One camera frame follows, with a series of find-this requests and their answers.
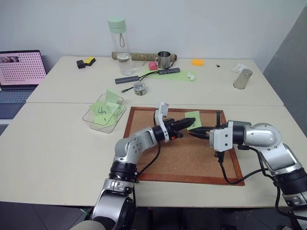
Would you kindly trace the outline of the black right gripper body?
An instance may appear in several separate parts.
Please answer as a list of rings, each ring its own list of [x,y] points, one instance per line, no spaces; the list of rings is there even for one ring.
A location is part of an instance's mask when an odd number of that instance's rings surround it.
[[[216,112],[216,125],[213,129],[209,132],[209,145],[210,147],[214,148],[214,131],[221,126],[221,111]],[[224,151],[215,151],[215,157],[218,158],[219,163],[224,162]]]

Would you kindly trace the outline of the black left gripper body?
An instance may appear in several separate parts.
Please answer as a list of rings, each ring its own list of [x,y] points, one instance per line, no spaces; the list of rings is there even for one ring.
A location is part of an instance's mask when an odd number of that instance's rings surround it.
[[[173,118],[165,119],[165,127],[170,140],[174,140],[176,138],[182,138],[183,134],[180,133],[181,126],[183,124],[183,119],[175,121]]]

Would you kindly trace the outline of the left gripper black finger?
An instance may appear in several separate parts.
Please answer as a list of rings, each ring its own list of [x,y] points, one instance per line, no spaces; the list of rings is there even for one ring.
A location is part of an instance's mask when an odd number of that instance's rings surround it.
[[[195,120],[196,119],[194,117],[182,118],[182,119],[176,121],[176,125],[177,126],[191,126],[191,125],[193,125]]]
[[[176,123],[176,131],[181,131],[183,129],[189,128],[193,124],[194,124],[193,122],[177,122]]]

